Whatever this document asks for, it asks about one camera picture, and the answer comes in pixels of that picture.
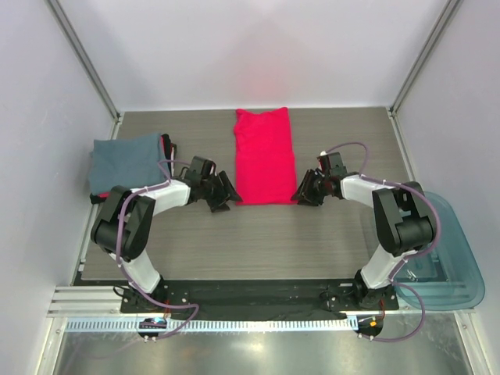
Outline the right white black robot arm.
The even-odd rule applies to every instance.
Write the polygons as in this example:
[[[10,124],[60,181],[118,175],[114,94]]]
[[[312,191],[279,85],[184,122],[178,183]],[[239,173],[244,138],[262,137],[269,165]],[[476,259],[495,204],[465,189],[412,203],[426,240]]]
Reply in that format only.
[[[356,272],[352,289],[359,308],[373,309],[403,264],[439,237],[437,211],[416,181],[400,184],[349,172],[338,152],[317,159],[319,167],[306,171],[291,199],[299,205],[320,206],[332,196],[373,210],[379,245]]]

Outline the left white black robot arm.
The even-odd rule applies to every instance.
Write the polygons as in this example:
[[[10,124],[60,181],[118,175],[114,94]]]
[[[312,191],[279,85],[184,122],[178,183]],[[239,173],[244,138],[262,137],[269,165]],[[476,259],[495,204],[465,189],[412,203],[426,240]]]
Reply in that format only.
[[[162,183],[113,187],[91,229],[91,240],[115,260],[139,302],[151,312],[167,301],[164,279],[146,251],[154,216],[199,200],[206,201],[212,213],[228,211],[228,202],[243,201],[211,159],[195,156],[178,176],[163,165],[161,161],[159,168],[166,174]]]

